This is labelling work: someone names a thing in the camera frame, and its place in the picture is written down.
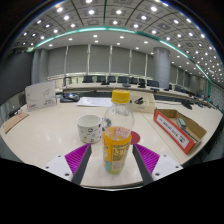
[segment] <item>office chair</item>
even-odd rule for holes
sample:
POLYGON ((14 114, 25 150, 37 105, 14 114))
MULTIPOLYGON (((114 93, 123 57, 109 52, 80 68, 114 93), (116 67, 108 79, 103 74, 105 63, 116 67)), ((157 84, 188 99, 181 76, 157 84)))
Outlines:
POLYGON ((128 83, 128 77, 126 76, 118 76, 117 83, 128 83))
POLYGON ((91 83, 91 82, 93 82, 93 77, 91 75, 85 75, 82 82, 83 83, 91 83))
POLYGON ((109 76, 107 77, 107 81, 108 81, 108 82, 115 83, 115 82, 116 82, 116 78, 115 78, 114 75, 109 75, 109 76))
POLYGON ((155 80, 147 80, 147 86, 153 86, 153 87, 159 88, 159 82, 157 82, 155 80))
POLYGON ((138 79, 139 85, 145 85, 145 79, 138 79))
POLYGON ((130 84, 137 85, 137 84, 138 84, 138 79, 137 79, 137 78, 134 78, 134 77, 131 77, 131 78, 129 79, 129 83, 130 83, 130 84))
POLYGON ((96 82, 106 82, 106 76, 105 75, 98 75, 96 77, 96 82))

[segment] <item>table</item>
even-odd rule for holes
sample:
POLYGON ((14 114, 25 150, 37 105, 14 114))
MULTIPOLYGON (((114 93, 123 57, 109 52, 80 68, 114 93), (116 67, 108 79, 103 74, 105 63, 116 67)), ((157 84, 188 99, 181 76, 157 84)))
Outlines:
MULTIPOLYGON (((177 102, 167 103, 167 101, 156 101, 156 107, 159 109, 177 109, 207 130, 197 148, 185 155, 169 135, 153 121, 153 114, 134 112, 133 131, 141 136, 138 144, 160 155, 166 154, 183 165, 193 158, 211 138, 222 118, 222 113, 219 110, 200 108, 197 105, 192 105, 193 110, 189 110, 177 102)), ((24 163, 43 168, 54 157, 66 155, 84 145, 79 139, 76 126, 78 117, 90 113, 103 117, 106 109, 104 107, 91 107, 90 112, 89 108, 77 106, 76 103, 60 103, 59 99, 56 106, 33 112, 28 112, 26 105, 24 105, 22 110, 30 116, 19 122, 7 134, 1 127, 0 134, 12 152, 24 163)), ((132 154, 132 146, 129 148, 124 169, 118 175, 111 175, 105 171, 102 152, 102 142, 92 144, 92 154, 81 182, 82 186, 95 188, 128 187, 142 183, 140 171, 132 154)))

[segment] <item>cardboard box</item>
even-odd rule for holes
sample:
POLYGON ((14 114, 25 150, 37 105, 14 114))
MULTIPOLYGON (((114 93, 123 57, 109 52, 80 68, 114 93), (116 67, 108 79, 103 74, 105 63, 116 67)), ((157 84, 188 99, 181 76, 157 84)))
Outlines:
POLYGON ((129 103, 127 107, 131 111, 153 114, 156 109, 155 99, 152 93, 141 94, 141 95, 139 93, 138 94, 131 93, 130 100, 132 101, 132 103, 129 103), (143 104, 135 104, 134 102, 141 97, 143 97, 143 104))
POLYGON ((57 105, 54 81, 27 86, 25 95, 29 112, 57 105))
POLYGON ((154 121, 170 135, 185 154, 200 144, 202 137, 206 134, 206 130, 198 125, 192 119, 179 113, 177 110, 156 109, 154 113, 154 121), (177 125, 177 118, 182 118, 187 125, 188 131, 197 140, 195 141, 177 125))

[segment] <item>fluorescent light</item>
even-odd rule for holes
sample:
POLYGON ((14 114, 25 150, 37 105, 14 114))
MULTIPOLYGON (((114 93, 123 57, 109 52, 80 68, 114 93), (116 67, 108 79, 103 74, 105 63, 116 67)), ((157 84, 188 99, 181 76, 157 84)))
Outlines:
POLYGON ((57 9, 57 12, 61 12, 62 10, 63 10, 63 8, 60 7, 60 8, 57 9))
POLYGON ((89 10, 89 14, 90 14, 90 15, 94 14, 94 11, 93 11, 92 9, 89 10))
POLYGON ((68 20, 69 19, 69 16, 64 16, 64 20, 68 20))
POLYGON ((153 12, 156 12, 157 11, 157 8, 156 7, 151 7, 151 10, 153 11, 153 12))
POLYGON ((121 12, 121 10, 117 10, 116 13, 117 13, 118 15, 120 15, 122 12, 121 12))

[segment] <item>plastic bottle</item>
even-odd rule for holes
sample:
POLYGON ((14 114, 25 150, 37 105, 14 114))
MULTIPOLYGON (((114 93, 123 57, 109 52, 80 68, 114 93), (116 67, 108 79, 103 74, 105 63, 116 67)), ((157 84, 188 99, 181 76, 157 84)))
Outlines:
POLYGON ((110 173, 120 173, 131 143, 131 130, 134 125, 133 113, 127 108, 130 92, 113 90, 113 105, 104 114, 103 160, 110 173))

